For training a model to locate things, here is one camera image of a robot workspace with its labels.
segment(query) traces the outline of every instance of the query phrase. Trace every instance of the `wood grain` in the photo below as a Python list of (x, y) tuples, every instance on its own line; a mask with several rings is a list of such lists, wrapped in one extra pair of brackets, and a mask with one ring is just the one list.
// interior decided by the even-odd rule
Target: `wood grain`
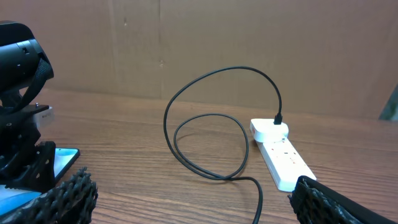
[[(187, 170), (169, 151), (162, 130), (167, 101), (70, 91), (43, 90), (37, 101), (55, 108), (42, 140), (77, 147), (81, 156), (64, 179), (88, 166), (98, 183), (93, 223), (251, 223), (257, 188), (250, 181), (215, 182)], [(230, 114), (248, 132), (251, 118), (275, 111), (176, 102), (170, 133), (200, 113)], [(290, 140), (318, 180), (369, 209), (398, 221), (398, 124), (366, 119), (284, 113)], [(261, 223), (298, 223), (288, 193), (279, 192), (250, 137), (242, 175), (262, 185)], [(181, 150), (192, 161), (219, 174), (240, 165), (244, 139), (238, 126), (203, 118), (182, 128)]]

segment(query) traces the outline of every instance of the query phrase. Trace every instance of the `power strip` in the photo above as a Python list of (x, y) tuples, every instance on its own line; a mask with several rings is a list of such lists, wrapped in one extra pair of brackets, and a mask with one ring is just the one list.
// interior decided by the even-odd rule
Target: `power strip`
[(273, 119), (252, 119), (250, 132), (279, 190), (292, 192), (301, 175), (317, 179), (287, 139), (289, 129), (285, 123), (274, 124)]

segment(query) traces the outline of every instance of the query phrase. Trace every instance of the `black cable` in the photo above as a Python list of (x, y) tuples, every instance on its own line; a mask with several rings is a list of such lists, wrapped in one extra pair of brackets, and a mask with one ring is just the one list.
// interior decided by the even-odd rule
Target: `black cable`
[[(260, 183), (256, 179), (254, 179), (252, 177), (234, 177), (236, 174), (240, 173), (243, 170), (244, 166), (246, 165), (246, 162), (248, 161), (248, 155), (249, 155), (249, 140), (248, 140), (248, 136), (247, 136), (247, 134), (246, 134), (246, 132), (245, 132), (245, 130), (243, 128), (243, 125), (236, 118), (234, 118), (234, 117), (232, 117), (230, 115), (227, 115), (227, 114), (207, 113), (207, 114), (201, 114), (201, 115), (194, 116), (194, 117), (184, 121), (182, 124), (180, 124), (178, 126), (178, 128), (174, 132), (174, 147), (177, 150), (177, 152), (174, 151), (173, 146), (171, 145), (171, 142), (170, 142), (170, 139), (169, 139), (169, 135), (167, 134), (167, 115), (169, 113), (169, 109), (170, 109), (173, 101), (184, 90), (186, 90), (188, 87), (190, 87), (191, 85), (193, 85), (197, 81), (200, 81), (200, 80), (202, 80), (202, 79), (204, 79), (206, 77), (209, 77), (210, 75), (213, 75), (213, 74), (216, 74), (216, 73), (222, 72), (222, 71), (233, 70), (233, 69), (244, 69), (244, 70), (250, 70), (250, 71), (257, 72), (258, 74), (260, 74), (263, 77), (265, 77), (271, 83), (271, 85), (275, 88), (275, 91), (276, 91), (276, 93), (278, 95), (278, 99), (279, 99), (279, 110), (278, 110), (277, 115), (275, 116), (274, 124), (281, 124), (281, 122), (282, 122), (282, 114), (281, 114), (281, 111), (282, 111), (282, 100), (281, 100), (281, 97), (280, 97), (279, 90), (276, 87), (275, 83), (265, 73), (263, 73), (260, 70), (257, 70), (255, 68), (251, 68), (251, 67), (246, 67), (246, 66), (235, 66), (235, 67), (222, 68), (222, 69), (215, 70), (215, 71), (212, 71), (210, 73), (204, 74), (201, 77), (196, 78), (194, 81), (188, 83), (180, 91), (178, 91), (173, 96), (173, 98), (169, 101), (169, 103), (168, 103), (168, 105), (166, 107), (166, 110), (164, 112), (163, 130), (164, 130), (164, 135), (165, 135), (165, 138), (166, 138), (166, 141), (167, 141), (167, 145), (169, 146), (169, 148), (170, 148), (172, 154), (174, 155), (174, 157), (179, 162), (181, 162), (181, 164), (183, 164), (186, 168), (188, 168), (192, 172), (194, 172), (194, 173), (196, 173), (196, 174), (198, 174), (198, 175), (200, 175), (200, 176), (202, 176), (204, 178), (211, 179), (211, 180), (229, 180), (229, 181), (251, 180), (251, 181), (253, 181), (256, 184), (256, 186), (257, 186), (257, 188), (259, 190), (259, 201), (258, 201), (258, 205), (257, 205), (257, 211), (256, 211), (256, 214), (255, 214), (254, 219), (253, 219), (253, 223), (258, 223), (259, 219), (260, 219), (260, 216), (261, 216), (261, 210), (262, 210), (262, 189), (261, 189)], [(211, 171), (208, 171), (206, 169), (203, 169), (203, 168), (199, 167), (198, 165), (196, 165), (193, 162), (191, 162), (188, 158), (186, 158), (182, 154), (180, 149), (178, 148), (177, 134), (178, 134), (178, 131), (180, 130), (180, 128), (182, 126), (184, 126), (185, 124), (187, 124), (189, 121), (191, 121), (193, 119), (196, 119), (196, 118), (201, 118), (201, 117), (204, 117), (204, 116), (224, 116), (226, 118), (229, 118), (229, 119), (232, 119), (233, 121), (235, 121), (239, 125), (239, 127), (242, 129), (242, 132), (243, 132), (243, 135), (244, 135), (244, 140), (246, 142), (246, 153), (245, 153), (245, 156), (244, 156), (244, 159), (243, 159), (243, 162), (242, 162), (241, 166), (235, 172), (233, 172), (230, 175), (222, 176), (222, 175), (215, 174), (215, 173), (213, 173)]]

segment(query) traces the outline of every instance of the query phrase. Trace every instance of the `brown cardboard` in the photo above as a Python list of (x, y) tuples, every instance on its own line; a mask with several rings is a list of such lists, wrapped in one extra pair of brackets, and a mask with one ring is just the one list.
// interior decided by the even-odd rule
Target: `brown cardboard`
[[(266, 72), (284, 110), (378, 118), (398, 83), (398, 2), (288, 0), (0, 1), (54, 67), (51, 88), (169, 99), (231, 65)], [(271, 85), (231, 71), (179, 100), (277, 108)]]

